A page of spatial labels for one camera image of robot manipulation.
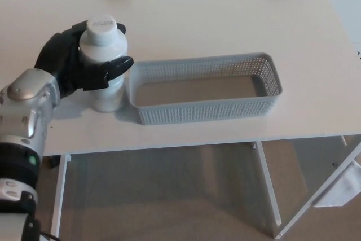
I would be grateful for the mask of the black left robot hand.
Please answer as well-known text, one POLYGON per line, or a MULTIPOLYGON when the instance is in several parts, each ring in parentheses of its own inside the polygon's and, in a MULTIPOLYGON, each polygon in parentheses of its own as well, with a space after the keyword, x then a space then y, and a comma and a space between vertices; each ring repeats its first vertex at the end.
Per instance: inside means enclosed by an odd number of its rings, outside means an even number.
POLYGON ((76 90, 105 89, 110 81, 127 72, 134 64, 130 56, 121 56, 104 64, 86 64, 80 58, 80 37, 86 30, 86 22, 73 25, 61 33, 55 33, 42 48, 35 68, 44 70, 56 78, 60 97, 70 96, 76 90))

